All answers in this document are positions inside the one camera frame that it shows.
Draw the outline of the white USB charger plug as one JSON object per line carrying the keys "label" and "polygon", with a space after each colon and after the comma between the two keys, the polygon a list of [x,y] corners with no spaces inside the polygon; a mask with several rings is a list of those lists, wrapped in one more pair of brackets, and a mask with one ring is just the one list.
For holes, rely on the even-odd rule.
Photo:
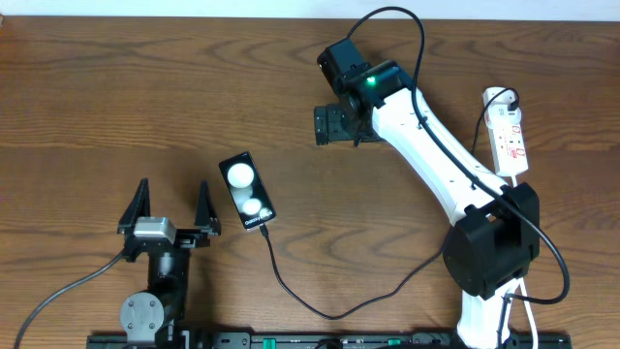
{"label": "white USB charger plug", "polygon": [[514,93],[505,93],[496,100],[496,112],[510,123],[518,123],[521,119],[519,98]]}

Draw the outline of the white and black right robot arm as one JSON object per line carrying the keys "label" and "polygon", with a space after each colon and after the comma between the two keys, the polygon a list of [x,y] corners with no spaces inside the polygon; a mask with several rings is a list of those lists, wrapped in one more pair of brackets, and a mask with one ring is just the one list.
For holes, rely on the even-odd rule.
{"label": "white and black right robot arm", "polygon": [[353,41],[328,46],[317,63],[339,102],[315,109],[318,144],[383,140],[411,165],[450,223],[443,259],[462,290],[456,340],[499,348],[510,338],[508,296],[540,254],[540,201],[510,187],[448,131],[396,62],[372,66]]}

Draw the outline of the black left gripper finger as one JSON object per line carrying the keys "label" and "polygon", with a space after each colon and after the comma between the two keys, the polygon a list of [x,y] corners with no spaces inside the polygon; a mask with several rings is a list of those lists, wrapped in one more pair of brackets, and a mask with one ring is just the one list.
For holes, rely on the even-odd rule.
{"label": "black left gripper finger", "polygon": [[209,236],[221,235],[221,223],[211,202],[206,180],[201,181],[194,226]]}
{"label": "black left gripper finger", "polygon": [[141,217],[150,215],[150,191],[147,178],[139,182],[132,201],[127,206],[117,225],[118,233],[132,233]]}

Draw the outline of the white power strip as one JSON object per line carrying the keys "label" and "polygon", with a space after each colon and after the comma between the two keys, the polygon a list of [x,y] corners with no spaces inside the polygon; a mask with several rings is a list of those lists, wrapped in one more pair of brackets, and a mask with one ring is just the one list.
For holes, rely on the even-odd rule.
{"label": "white power strip", "polygon": [[483,92],[483,120],[490,138],[495,174],[512,177],[526,172],[529,166],[521,127],[522,112],[518,123],[510,123],[496,112],[495,100],[505,93],[518,97],[513,89],[506,87],[489,87]]}

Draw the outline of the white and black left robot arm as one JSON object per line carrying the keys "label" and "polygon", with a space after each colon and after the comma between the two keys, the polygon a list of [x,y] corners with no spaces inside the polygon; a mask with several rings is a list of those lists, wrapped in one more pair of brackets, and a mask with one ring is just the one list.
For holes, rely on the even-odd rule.
{"label": "white and black left robot arm", "polygon": [[196,337],[180,326],[186,313],[191,251],[209,246],[210,238],[221,234],[207,182],[201,182],[194,226],[177,228],[167,217],[151,214],[149,182],[143,178],[117,232],[124,236],[122,259],[133,263],[141,254],[148,256],[146,289],[129,296],[120,308],[125,346],[195,347]]}

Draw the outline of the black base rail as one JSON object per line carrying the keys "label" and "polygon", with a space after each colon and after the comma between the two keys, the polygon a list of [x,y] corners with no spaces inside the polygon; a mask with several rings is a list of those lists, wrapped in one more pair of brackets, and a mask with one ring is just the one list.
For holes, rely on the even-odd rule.
{"label": "black base rail", "polygon": [[[573,343],[568,335],[538,334],[538,348],[571,349]],[[125,335],[89,335],[85,348],[155,348],[130,345]],[[402,333],[402,334],[250,334],[250,333],[200,333],[183,331],[180,342],[157,348],[199,349],[369,349],[369,348],[466,348],[455,333]],[[511,333],[502,348],[533,348],[529,334]]]}

